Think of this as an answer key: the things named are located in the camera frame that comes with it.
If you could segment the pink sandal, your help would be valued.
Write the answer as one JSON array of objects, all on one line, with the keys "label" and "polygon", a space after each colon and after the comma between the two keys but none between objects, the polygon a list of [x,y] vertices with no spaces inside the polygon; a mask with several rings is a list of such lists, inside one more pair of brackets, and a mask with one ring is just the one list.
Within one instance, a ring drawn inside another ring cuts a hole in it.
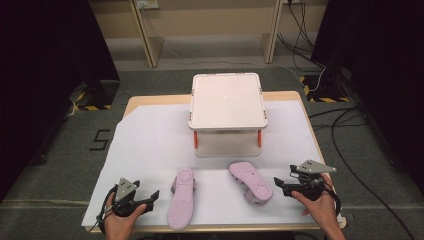
[{"label": "pink sandal", "polygon": [[192,218],[195,190],[194,172],[190,168],[178,171],[171,186],[173,198],[168,208],[168,225],[175,230],[185,228]]},{"label": "pink sandal", "polygon": [[273,196],[273,191],[250,162],[234,162],[229,171],[238,184],[247,187],[244,198],[252,205],[263,206]]}]

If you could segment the white wall socket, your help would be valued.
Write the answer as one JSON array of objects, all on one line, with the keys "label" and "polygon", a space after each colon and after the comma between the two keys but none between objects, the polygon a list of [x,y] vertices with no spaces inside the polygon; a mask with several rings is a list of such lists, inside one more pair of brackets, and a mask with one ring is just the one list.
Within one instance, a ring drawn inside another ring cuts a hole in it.
[{"label": "white wall socket", "polygon": [[141,10],[159,9],[158,0],[135,0],[135,4]]}]

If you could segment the black yellow striped stand base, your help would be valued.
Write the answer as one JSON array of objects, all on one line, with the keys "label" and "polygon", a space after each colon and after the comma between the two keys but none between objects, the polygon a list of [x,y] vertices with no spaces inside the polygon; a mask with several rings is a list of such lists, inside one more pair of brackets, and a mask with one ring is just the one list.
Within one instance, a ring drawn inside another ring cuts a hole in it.
[{"label": "black yellow striped stand base", "polygon": [[86,85],[74,101],[75,110],[110,110],[119,88],[119,80],[100,80],[93,86]]},{"label": "black yellow striped stand base", "polygon": [[304,75],[299,78],[308,101],[311,102],[348,102],[346,90],[337,81],[322,80],[319,75]]}]

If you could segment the beige wooden desk leg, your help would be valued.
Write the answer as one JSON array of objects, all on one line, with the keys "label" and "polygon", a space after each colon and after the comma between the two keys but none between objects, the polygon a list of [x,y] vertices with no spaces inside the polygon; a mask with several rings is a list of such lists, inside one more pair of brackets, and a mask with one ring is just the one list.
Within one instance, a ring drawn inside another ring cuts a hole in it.
[{"label": "beige wooden desk leg", "polygon": [[283,0],[272,0],[272,5],[267,11],[267,23],[264,33],[259,34],[264,62],[273,62],[276,38],[279,33],[280,19],[283,10]]},{"label": "beige wooden desk leg", "polygon": [[138,28],[139,35],[143,42],[143,48],[146,55],[148,65],[152,68],[158,65],[160,54],[164,46],[164,38],[157,35],[153,26],[148,20],[148,14],[153,10],[141,10],[135,0],[129,0],[135,22]]}]

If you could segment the person's left hand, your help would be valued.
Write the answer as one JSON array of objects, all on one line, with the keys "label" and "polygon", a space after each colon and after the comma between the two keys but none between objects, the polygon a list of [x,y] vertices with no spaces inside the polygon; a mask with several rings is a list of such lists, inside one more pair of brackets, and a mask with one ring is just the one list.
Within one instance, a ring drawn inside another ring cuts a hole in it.
[{"label": "person's left hand", "polygon": [[136,220],[144,213],[146,207],[146,204],[138,206],[128,217],[111,213],[105,220],[106,240],[129,240]]}]

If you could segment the white plastic storage box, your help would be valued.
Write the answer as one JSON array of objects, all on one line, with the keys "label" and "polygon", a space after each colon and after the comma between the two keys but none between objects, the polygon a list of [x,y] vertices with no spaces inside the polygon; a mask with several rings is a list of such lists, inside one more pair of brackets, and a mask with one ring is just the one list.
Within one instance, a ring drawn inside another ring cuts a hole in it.
[{"label": "white plastic storage box", "polygon": [[188,126],[198,157],[258,156],[268,125],[256,73],[193,77]]}]

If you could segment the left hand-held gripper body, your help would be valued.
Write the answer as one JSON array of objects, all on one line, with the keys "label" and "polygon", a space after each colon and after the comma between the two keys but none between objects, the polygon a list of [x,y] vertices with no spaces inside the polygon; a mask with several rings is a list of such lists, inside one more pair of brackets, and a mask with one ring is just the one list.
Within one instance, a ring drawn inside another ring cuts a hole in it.
[{"label": "left hand-held gripper body", "polygon": [[145,213],[153,210],[154,202],[136,202],[134,199],[136,190],[137,188],[133,185],[133,182],[125,178],[120,179],[115,191],[115,197],[112,200],[112,209],[117,216],[128,217],[142,204],[147,205]]}]

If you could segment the person's right hand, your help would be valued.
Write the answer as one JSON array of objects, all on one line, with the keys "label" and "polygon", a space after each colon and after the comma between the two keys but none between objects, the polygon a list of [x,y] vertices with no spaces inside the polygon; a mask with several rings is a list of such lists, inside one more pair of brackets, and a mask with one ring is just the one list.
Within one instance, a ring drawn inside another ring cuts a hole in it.
[{"label": "person's right hand", "polygon": [[335,202],[328,192],[323,191],[315,201],[309,200],[297,191],[292,191],[292,196],[304,206],[302,215],[310,215],[327,235],[335,234],[340,230]]}]

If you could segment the black curtain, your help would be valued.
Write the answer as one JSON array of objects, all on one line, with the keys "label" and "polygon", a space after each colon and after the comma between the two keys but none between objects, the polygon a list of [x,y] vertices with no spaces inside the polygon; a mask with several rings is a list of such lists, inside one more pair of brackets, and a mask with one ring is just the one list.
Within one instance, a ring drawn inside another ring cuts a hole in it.
[{"label": "black curtain", "polygon": [[312,58],[345,68],[371,121],[424,195],[424,0],[328,0]]},{"label": "black curtain", "polygon": [[69,96],[119,78],[89,0],[0,0],[0,202],[38,158]]}]

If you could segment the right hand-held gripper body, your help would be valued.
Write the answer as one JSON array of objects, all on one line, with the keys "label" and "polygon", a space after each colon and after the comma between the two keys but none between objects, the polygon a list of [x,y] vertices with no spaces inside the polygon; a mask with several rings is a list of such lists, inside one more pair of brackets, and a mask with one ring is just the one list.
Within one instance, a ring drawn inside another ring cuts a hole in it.
[{"label": "right hand-held gripper body", "polygon": [[292,176],[299,181],[294,191],[302,193],[309,200],[315,201],[324,190],[325,180],[322,173],[336,172],[335,167],[327,166],[314,160],[306,160],[298,166],[299,173]]}]

